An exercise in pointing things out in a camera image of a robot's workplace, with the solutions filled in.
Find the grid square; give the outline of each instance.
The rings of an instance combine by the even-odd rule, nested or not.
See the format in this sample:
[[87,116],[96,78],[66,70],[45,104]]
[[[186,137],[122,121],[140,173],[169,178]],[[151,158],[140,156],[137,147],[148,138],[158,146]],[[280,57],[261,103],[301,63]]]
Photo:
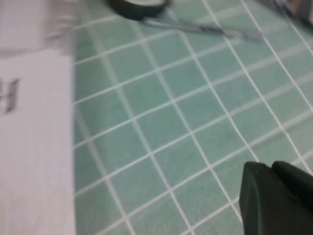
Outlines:
[[301,91],[308,99],[311,105],[313,105],[313,81],[306,82],[300,86]]
[[153,70],[140,45],[114,52],[109,59],[120,82]]
[[274,117],[264,104],[238,113],[233,116],[233,120],[247,142],[251,142],[277,127]]
[[150,40],[149,46],[159,66],[189,56],[188,49],[178,33]]
[[131,235],[131,233],[129,232],[127,225],[122,223],[121,225],[107,232],[106,235]]
[[155,74],[123,86],[123,91],[136,115],[169,101]]
[[137,235],[181,234],[187,229],[170,196],[166,196],[131,218]]
[[227,10],[240,5],[240,0],[205,0],[214,12]]
[[251,2],[249,3],[249,9],[261,28],[282,21],[282,17],[279,14],[269,11],[262,4]]
[[97,23],[95,29],[105,50],[137,40],[129,22],[122,18],[110,22]]
[[207,235],[208,231],[210,231],[209,234],[212,235],[244,234],[243,227],[231,207],[226,208],[224,211],[217,214],[212,219],[201,224],[195,230],[197,235]]
[[313,71],[313,56],[309,51],[303,51],[283,61],[284,66],[294,79],[298,79]]
[[145,115],[138,123],[152,149],[157,149],[187,132],[173,106]]
[[313,117],[289,128],[287,132],[290,134],[295,146],[301,155],[310,151],[313,147]]
[[101,174],[94,162],[87,144],[75,149],[75,191],[101,179]]
[[79,104],[91,135],[98,134],[128,119],[116,91],[98,95]]
[[109,7],[104,5],[103,0],[89,0],[84,1],[87,9],[93,20],[98,20],[112,15]]
[[94,140],[108,173],[144,156],[146,151],[131,123]]
[[111,87],[112,83],[100,59],[95,59],[76,66],[75,85],[75,97],[79,100]]
[[105,184],[75,198],[77,235],[93,235],[121,218]]
[[202,56],[199,61],[211,81],[241,69],[237,59],[228,48]]
[[209,15],[202,0],[174,2],[172,9],[177,18],[186,21],[194,21]]
[[193,51],[196,53],[225,43],[224,38],[220,35],[203,36],[199,33],[186,32],[186,36]]
[[84,137],[82,135],[82,132],[80,131],[79,126],[77,125],[77,122],[74,124],[74,143],[79,143],[84,140]]
[[211,164],[244,146],[229,120],[198,132],[196,138]]
[[231,28],[242,28],[248,30],[258,30],[251,17],[246,13],[242,13],[240,15],[229,17],[220,21],[220,24],[225,27]]
[[243,75],[215,87],[227,110],[231,111],[259,97],[247,76]]
[[156,153],[155,157],[172,187],[206,167],[191,138]]
[[234,46],[234,49],[245,66],[273,56],[266,43],[248,41]]
[[93,42],[85,28],[75,31],[75,58],[80,61],[96,54]]
[[301,39],[291,26],[269,33],[267,39],[277,53],[302,43]]
[[289,140],[283,133],[279,133],[270,139],[252,147],[260,162],[271,166],[274,161],[286,161],[292,163],[297,159]]
[[254,161],[252,154],[245,151],[215,167],[215,171],[231,199],[239,196],[244,164]]
[[174,97],[206,85],[206,81],[194,61],[164,70],[162,74]]
[[205,125],[224,114],[211,90],[183,99],[178,105],[191,129]]
[[250,72],[250,76],[262,94],[267,94],[290,82],[278,62]]
[[227,203],[211,172],[205,172],[175,190],[175,195],[191,225]]
[[126,213],[166,191],[151,159],[145,159],[112,178]]
[[271,99],[268,104],[281,123],[309,110],[309,106],[296,88]]

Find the roll of tape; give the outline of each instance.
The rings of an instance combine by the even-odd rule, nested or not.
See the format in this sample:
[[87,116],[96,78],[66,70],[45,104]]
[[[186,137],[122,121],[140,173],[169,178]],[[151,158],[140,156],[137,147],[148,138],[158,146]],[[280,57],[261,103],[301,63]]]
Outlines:
[[147,17],[157,17],[171,0],[106,0],[108,5],[127,19],[141,21]]

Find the black tape roll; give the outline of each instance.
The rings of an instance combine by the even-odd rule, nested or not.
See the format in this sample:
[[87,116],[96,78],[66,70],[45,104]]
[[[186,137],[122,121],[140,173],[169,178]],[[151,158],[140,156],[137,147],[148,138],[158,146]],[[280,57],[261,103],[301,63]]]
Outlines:
[[157,17],[170,4],[171,0],[162,0],[156,4],[133,3],[128,0],[105,0],[118,15],[127,19],[141,21],[146,17]]

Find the green cutting mat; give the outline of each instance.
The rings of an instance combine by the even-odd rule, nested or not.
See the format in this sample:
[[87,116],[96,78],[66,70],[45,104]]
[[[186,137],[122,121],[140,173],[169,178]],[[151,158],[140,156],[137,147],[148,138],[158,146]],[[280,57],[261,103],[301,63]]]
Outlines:
[[243,164],[313,170],[313,36],[254,1],[178,0],[149,28],[85,0],[76,33],[78,235],[242,235]]

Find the white paper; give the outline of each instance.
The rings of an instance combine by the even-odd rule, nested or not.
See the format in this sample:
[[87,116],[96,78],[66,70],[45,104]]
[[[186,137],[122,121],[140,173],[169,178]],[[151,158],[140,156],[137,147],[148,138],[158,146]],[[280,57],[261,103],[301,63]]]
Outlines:
[[44,47],[47,0],[2,0],[0,48],[30,51]]
[[0,235],[75,234],[71,63],[49,49],[0,59]]

